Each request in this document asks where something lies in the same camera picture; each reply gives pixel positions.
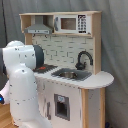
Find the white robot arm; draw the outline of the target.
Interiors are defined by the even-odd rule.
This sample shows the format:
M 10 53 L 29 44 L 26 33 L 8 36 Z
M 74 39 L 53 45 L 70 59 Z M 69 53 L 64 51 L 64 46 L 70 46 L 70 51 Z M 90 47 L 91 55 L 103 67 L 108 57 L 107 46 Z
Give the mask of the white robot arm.
M 33 70 L 44 64 L 43 49 L 38 45 L 25 45 L 11 41 L 0 48 L 0 74 L 9 78 L 6 87 L 10 112 L 19 128 L 52 128 L 40 114 L 37 83 Z

